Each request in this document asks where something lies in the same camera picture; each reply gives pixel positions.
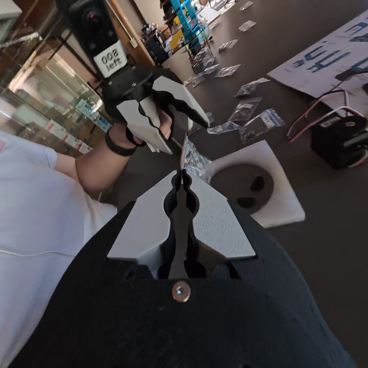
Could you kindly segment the clear screw packet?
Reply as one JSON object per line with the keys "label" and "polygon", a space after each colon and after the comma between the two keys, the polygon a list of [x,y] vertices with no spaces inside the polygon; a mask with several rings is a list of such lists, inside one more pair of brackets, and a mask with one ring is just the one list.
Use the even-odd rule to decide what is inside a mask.
{"label": "clear screw packet", "polygon": [[209,184],[211,164],[212,161],[201,155],[196,146],[188,139],[187,134],[185,134],[180,161],[181,170],[185,170],[187,173],[191,173]]}

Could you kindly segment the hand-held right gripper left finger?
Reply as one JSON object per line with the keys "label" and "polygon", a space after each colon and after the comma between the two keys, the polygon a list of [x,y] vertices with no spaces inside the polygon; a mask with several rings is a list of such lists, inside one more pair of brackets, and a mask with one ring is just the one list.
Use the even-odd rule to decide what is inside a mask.
{"label": "hand-held right gripper left finger", "polygon": [[181,170],[175,170],[137,198],[108,259],[147,266],[154,278],[168,277],[176,250],[171,214],[181,179]]}

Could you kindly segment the white foam frame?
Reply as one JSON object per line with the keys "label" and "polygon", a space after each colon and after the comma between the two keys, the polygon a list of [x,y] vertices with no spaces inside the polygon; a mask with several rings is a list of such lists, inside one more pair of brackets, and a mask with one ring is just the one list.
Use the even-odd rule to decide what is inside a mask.
{"label": "white foam frame", "polygon": [[270,199],[258,211],[251,214],[255,221],[264,228],[272,228],[305,220],[305,211],[283,167],[266,140],[261,140],[207,164],[207,176],[211,179],[228,167],[244,164],[265,170],[274,183]]}

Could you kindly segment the person's left forearm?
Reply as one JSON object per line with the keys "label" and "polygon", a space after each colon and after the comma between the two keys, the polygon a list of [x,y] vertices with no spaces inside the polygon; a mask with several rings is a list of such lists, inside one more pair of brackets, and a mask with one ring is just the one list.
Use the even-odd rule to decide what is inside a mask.
{"label": "person's left forearm", "polygon": [[104,141],[78,158],[56,155],[54,169],[74,179],[93,198],[114,184],[130,159],[114,153]]}

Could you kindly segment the person's left hand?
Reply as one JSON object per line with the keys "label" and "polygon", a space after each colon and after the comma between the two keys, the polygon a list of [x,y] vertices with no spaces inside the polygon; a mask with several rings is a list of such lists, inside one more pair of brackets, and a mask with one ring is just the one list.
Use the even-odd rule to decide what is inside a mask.
{"label": "person's left hand", "polygon": [[[157,113],[160,119],[160,131],[168,140],[172,132],[172,118],[160,107],[157,107]],[[134,144],[127,139],[126,126],[122,124],[115,124],[109,131],[111,140],[118,146],[133,149],[137,145],[143,144],[143,141],[136,136],[133,136]]]}

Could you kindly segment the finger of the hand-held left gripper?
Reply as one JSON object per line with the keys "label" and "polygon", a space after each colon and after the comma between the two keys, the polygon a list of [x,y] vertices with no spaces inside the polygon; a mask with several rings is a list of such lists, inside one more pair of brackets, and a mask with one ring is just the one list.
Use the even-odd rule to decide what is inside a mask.
{"label": "finger of the hand-held left gripper", "polygon": [[191,130],[194,124],[209,128],[209,118],[185,85],[159,76],[153,82],[152,92],[154,99],[164,107],[172,106],[177,112],[187,116],[186,122],[179,123],[183,130]]}
{"label": "finger of the hand-held left gripper", "polygon": [[172,155],[167,139],[160,131],[160,119],[153,99],[125,100],[117,105],[127,128],[140,140],[146,142],[152,152]]}

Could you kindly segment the black wristband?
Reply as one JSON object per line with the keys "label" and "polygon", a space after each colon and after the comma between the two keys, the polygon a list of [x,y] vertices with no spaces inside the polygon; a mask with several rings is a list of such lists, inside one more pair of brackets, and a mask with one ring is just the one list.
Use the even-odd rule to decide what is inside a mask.
{"label": "black wristband", "polygon": [[130,157],[137,150],[136,145],[134,146],[134,148],[124,148],[115,144],[109,135],[109,131],[106,133],[104,140],[110,151],[122,157]]}

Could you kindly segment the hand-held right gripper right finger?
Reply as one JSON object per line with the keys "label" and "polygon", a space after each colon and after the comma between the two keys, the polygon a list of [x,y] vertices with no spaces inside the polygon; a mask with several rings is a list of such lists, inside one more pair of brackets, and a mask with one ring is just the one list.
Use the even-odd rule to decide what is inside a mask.
{"label": "hand-held right gripper right finger", "polygon": [[254,259],[228,199],[193,172],[183,170],[186,206],[192,214],[184,267],[189,278],[210,278],[217,266]]}

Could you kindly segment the open instruction manual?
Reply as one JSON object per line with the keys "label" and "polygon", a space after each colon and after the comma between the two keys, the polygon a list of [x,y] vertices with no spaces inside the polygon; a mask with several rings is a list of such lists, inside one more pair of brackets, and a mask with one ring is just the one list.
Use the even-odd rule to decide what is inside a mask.
{"label": "open instruction manual", "polygon": [[314,98],[342,89],[367,117],[368,11],[284,62],[268,76]]}

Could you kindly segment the stack of cardboard boxes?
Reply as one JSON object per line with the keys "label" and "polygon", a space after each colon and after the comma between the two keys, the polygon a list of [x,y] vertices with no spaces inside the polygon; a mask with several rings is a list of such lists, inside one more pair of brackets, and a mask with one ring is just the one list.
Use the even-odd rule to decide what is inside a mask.
{"label": "stack of cardboard boxes", "polygon": [[48,107],[24,90],[11,93],[15,111],[11,122],[16,136],[78,158],[90,152],[110,126],[102,117],[94,122],[87,113],[69,106],[66,113]]}

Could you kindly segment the scattered clear screw bags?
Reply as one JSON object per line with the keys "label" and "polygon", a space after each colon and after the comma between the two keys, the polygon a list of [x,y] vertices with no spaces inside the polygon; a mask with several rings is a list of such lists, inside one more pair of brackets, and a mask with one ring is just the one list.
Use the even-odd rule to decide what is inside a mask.
{"label": "scattered clear screw bags", "polygon": [[196,94],[204,103],[205,117],[210,128],[202,128],[206,135],[220,135],[235,131],[243,144],[275,127],[283,125],[272,108],[260,111],[263,96],[254,96],[255,90],[269,79],[264,78],[268,49],[258,35],[260,22],[254,21],[256,10],[261,4],[244,1],[239,10],[233,6],[225,12],[223,21],[215,29],[214,56],[204,49],[196,66],[195,75],[185,84],[192,89],[199,88]]}

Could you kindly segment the dark grey desk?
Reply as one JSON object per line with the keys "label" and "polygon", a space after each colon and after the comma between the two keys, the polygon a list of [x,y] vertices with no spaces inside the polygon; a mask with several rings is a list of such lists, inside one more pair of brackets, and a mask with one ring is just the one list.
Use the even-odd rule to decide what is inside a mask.
{"label": "dark grey desk", "polygon": [[[240,86],[266,74],[367,9],[367,1],[241,1],[221,16],[214,45],[238,39],[218,56],[220,66],[241,64],[234,75],[210,77],[190,88],[205,112],[222,124],[237,105]],[[288,125],[311,98],[274,80],[259,85],[256,114],[274,108],[286,125],[265,139],[306,214],[300,223],[269,229],[308,283],[324,319],[358,367],[367,367],[367,163],[334,170],[310,149],[305,132],[286,141]]]}

